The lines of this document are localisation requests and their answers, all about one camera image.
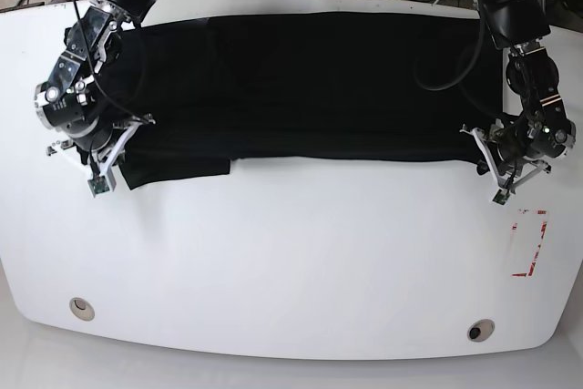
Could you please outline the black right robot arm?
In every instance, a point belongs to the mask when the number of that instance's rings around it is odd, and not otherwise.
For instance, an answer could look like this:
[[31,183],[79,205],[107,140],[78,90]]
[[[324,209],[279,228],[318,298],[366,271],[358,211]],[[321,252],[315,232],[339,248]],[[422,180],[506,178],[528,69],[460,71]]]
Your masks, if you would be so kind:
[[121,28],[140,26],[157,0],[89,0],[84,14],[65,34],[65,50],[48,80],[36,88],[35,109],[42,124],[65,133],[88,155],[110,143],[114,123],[103,119],[109,107],[141,126],[147,119],[126,108],[104,88],[101,72],[121,50]]

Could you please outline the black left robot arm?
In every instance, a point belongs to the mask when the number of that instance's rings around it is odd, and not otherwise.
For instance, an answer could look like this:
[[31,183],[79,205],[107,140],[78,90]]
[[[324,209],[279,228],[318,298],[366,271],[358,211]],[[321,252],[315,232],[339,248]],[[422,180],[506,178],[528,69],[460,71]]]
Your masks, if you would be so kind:
[[522,110],[490,134],[501,174],[537,159],[556,159],[576,141],[558,90],[557,65],[539,41],[550,27],[538,0],[476,0],[496,48],[507,49],[506,81]]

